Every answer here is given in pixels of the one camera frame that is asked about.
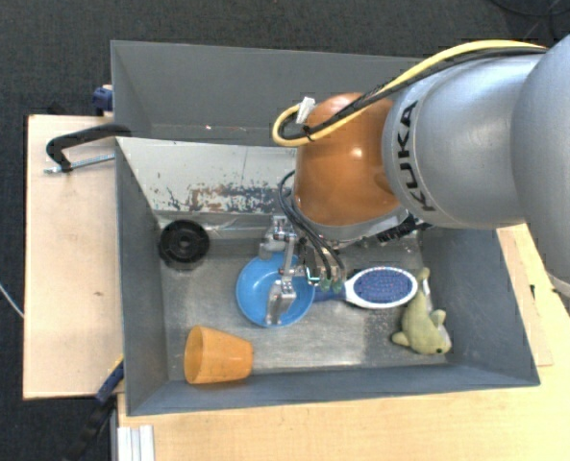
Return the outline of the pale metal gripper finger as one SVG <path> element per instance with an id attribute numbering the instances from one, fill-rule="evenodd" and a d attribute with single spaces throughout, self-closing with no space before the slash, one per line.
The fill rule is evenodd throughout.
<path id="1" fill-rule="evenodd" d="M 297 243 L 297 233 L 294 231 L 292 224 L 284 215 L 276 215 L 273 217 L 272 239 L 275 242 L 283 243 L 284 258 L 280 275 L 283 278 L 291 278 L 294 275 L 293 256 L 295 245 Z"/>
<path id="2" fill-rule="evenodd" d="M 265 323 L 269 326 L 279 325 L 296 299 L 297 293 L 292 278 L 276 279 L 268 291 Z"/>

